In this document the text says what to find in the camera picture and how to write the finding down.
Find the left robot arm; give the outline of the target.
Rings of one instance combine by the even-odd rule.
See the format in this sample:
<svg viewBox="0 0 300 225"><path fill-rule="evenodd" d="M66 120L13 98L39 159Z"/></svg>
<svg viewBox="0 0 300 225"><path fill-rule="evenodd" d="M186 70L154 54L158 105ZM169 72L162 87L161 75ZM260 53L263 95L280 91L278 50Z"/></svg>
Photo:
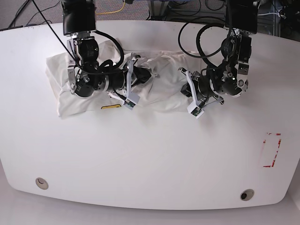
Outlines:
<svg viewBox="0 0 300 225"><path fill-rule="evenodd" d="M189 114L199 118L208 106L223 104L224 95L239 97L248 89L249 59L252 53L251 35L257 33L258 0L227 0L224 20L203 26L196 36L198 55L207 65L200 72L179 68L187 78L181 93L192 102ZM209 28L228 29L221 47L205 54L201 47L201 35Z"/></svg>

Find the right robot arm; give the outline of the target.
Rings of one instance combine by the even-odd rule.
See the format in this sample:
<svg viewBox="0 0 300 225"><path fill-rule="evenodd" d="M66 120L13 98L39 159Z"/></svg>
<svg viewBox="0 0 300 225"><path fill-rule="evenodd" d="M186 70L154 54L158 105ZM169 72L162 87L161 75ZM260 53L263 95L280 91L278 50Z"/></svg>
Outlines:
<svg viewBox="0 0 300 225"><path fill-rule="evenodd" d="M96 28L96 6L92 0L62 0L63 34L70 39L64 46L68 53L67 72L72 94L88 98L95 91L107 92L128 109L132 110L140 97L132 91L133 87L146 83L150 71L137 67L140 55L134 54L124 61L124 51L112 36ZM98 62L99 47L94 32L111 40L120 53L120 60L111 59Z"/></svg>

